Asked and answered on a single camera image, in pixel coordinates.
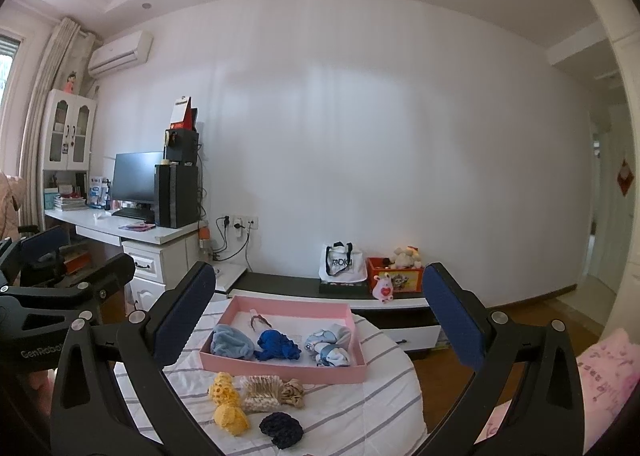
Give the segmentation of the pink heart plush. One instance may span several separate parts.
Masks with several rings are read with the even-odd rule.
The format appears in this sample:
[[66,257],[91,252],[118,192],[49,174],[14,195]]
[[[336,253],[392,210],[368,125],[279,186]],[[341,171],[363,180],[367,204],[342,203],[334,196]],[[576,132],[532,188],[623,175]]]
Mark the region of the pink heart plush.
[[372,296],[382,303],[391,302],[394,299],[394,285],[390,274],[383,273],[374,276]]

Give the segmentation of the beige plush toy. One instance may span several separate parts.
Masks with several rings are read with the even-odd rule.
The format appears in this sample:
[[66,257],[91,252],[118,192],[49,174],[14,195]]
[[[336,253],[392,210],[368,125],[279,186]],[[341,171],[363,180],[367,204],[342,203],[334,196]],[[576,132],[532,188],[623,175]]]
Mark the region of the beige plush toy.
[[420,269],[423,267],[420,251],[413,246],[398,247],[390,257],[392,269]]

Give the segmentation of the dark navy scrunchie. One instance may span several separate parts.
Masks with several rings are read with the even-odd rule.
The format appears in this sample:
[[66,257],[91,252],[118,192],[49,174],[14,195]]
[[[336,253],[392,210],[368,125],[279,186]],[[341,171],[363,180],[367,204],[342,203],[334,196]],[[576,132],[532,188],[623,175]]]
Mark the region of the dark navy scrunchie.
[[259,430],[271,439],[279,450],[285,450],[303,439],[304,429],[294,417],[274,412],[266,416],[259,424]]

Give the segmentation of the pale blue printed cloth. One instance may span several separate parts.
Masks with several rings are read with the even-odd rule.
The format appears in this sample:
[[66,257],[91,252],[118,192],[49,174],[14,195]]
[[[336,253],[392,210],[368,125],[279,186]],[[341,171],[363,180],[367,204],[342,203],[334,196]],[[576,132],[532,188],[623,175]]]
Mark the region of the pale blue printed cloth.
[[314,357],[317,366],[347,367],[350,365],[348,347],[352,331],[344,325],[333,324],[310,334],[305,349]]

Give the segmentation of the black keyboard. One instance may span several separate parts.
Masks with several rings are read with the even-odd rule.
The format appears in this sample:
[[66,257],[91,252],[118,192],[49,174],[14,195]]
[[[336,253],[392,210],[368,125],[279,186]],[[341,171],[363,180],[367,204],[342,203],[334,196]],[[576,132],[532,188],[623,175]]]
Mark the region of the black keyboard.
[[122,217],[129,219],[141,220],[144,223],[154,223],[154,211],[149,208],[141,207],[122,207],[112,213],[113,217]]

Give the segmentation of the light blue fleece sock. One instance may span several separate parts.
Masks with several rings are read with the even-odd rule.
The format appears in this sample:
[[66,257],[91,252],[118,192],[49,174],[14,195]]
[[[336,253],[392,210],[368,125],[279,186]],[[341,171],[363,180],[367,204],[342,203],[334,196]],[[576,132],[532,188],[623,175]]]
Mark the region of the light blue fleece sock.
[[250,337],[239,329],[229,325],[218,324],[212,332],[209,353],[221,358],[235,360],[251,360],[254,358],[255,345]]

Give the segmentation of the white glass door cabinet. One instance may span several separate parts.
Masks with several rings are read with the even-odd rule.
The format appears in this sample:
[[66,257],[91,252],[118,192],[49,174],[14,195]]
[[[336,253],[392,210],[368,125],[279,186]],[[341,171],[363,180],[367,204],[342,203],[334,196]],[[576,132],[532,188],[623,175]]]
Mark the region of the white glass door cabinet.
[[42,122],[43,170],[87,171],[96,100],[52,89]]

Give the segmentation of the black speaker box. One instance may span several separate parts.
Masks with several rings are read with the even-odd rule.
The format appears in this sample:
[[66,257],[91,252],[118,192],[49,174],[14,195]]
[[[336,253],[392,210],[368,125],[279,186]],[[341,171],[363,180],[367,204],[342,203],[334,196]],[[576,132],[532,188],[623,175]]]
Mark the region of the black speaker box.
[[192,129],[167,129],[163,160],[169,163],[195,164],[198,161],[198,133]]

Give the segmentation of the clear pouch with strap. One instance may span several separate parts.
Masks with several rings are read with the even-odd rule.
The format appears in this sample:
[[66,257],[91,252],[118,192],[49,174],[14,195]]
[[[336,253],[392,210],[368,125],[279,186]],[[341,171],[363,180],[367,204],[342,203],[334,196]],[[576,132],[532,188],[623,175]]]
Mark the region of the clear pouch with strap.
[[262,314],[258,313],[255,309],[250,310],[250,328],[253,329],[254,332],[263,332],[269,331],[273,326],[269,323],[269,321],[262,316]]

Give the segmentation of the pink floral pillow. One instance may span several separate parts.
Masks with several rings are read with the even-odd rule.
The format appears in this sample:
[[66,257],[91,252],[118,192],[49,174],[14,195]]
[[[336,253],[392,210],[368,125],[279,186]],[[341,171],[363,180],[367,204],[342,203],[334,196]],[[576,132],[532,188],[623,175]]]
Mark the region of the pink floral pillow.
[[587,453],[623,410],[639,381],[639,346],[617,328],[576,358],[582,383]]

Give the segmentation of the royal blue knitted cloth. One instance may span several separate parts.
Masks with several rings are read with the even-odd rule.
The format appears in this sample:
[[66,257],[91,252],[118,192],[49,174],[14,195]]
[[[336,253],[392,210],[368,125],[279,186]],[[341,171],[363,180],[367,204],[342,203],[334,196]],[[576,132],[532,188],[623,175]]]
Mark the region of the royal blue knitted cloth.
[[275,329],[267,329],[262,332],[257,340],[257,346],[258,350],[254,352],[254,357],[261,362],[269,360],[295,361],[302,353],[292,339]]

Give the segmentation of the white air conditioner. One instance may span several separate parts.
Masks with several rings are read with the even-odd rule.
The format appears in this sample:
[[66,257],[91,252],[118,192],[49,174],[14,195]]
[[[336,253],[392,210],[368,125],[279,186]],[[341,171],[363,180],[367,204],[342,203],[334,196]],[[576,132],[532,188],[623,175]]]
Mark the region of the white air conditioner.
[[125,68],[144,64],[149,57],[153,35],[147,31],[137,31],[96,48],[91,54],[88,73],[100,78]]

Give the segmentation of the small white side cabinet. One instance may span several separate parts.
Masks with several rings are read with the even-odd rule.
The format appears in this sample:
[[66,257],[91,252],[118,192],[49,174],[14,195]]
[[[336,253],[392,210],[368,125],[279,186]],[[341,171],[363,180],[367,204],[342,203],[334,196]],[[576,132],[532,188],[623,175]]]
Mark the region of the small white side cabinet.
[[213,262],[216,275],[216,293],[229,294],[233,285],[246,272],[245,265],[236,265],[228,261]]

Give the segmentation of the pink quilted jacket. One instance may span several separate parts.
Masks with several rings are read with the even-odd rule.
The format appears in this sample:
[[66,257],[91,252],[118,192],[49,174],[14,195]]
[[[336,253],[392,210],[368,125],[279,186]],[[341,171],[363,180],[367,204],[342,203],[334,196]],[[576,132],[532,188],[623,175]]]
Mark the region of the pink quilted jacket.
[[26,195],[26,181],[21,177],[8,176],[0,172],[0,234],[2,239],[17,241],[18,212]]

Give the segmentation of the white desk with drawers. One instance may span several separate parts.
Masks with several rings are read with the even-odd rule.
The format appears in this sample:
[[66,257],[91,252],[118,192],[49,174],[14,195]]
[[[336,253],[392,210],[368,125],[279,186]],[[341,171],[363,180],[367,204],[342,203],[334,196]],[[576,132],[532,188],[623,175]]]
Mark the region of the white desk with drawers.
[[134,278],[125,289],[130,308],[149,311],[164,291],[175,288],[192,265],[203,260],[196,223],[178,229],[134,231],[132,227],[143,222],[98,209],[51,209],[44,214],[73,225],[85,239],[120,248],[132,258]]

